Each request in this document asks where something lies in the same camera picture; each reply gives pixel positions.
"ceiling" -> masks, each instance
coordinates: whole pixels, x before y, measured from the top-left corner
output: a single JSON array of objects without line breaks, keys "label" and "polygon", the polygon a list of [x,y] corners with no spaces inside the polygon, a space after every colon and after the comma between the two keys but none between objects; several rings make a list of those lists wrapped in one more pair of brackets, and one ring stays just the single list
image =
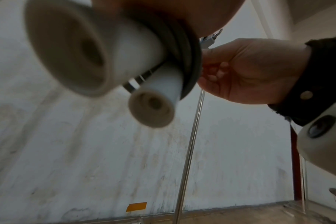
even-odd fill
[{"label": "ceiling", "polygon": [[336,0],[287,0],[287,2],[295,24],[336,4]]}]

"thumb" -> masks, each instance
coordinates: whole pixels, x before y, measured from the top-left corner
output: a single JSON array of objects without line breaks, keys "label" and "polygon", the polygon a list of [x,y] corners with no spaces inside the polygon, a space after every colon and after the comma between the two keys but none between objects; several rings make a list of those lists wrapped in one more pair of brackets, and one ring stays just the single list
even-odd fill
[{"label": "thumb", "polygon": [[240,50],[248,44],[247,40],[248,39],[239,38],[215,48],[203,49],[203,65],[231,61],[240,52]]}]

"orange tape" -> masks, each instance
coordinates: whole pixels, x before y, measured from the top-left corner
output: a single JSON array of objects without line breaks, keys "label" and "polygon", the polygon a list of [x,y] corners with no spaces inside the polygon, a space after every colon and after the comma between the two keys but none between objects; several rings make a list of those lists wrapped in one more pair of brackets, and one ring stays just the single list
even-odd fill
[{"label": "orange tape", "polygon": [[128,207],[127,207],[127,209],[126,209],[126,212],[145,210],[146,206],[147,206],[147,202],[129,204]]}]

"hole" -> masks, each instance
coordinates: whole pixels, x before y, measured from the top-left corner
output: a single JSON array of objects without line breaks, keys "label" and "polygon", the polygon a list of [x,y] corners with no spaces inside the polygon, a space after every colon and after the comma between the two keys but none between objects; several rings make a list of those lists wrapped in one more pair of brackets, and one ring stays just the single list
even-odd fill
[{"label": "hole", "polygon": [[154,110],[159,110],[162,108],[162,102],[156,97],[151,97],[148,101],[148,104]]},{"label": "hole", "polygon": [[81,48],[83,54],[90,62],[100,67],[104,65],[103,57],[93,40],[86,39],[82,41]]}]

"white pipe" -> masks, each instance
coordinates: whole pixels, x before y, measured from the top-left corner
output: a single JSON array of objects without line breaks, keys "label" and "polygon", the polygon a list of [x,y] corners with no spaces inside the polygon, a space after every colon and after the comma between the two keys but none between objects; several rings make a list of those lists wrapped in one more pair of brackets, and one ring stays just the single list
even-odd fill
[{"label": "white pipe", "polygon": [[162,128],[172,122],[180,100],[184,74],[173,62],[163,64],[131,94],[128,107],[142,124]]},{"label": "white pipe", "polygon": [[147,27],[68,0],[29,0],[30,42],[53,77],[86,96],[102,96],[160,64],[167,50]]}]

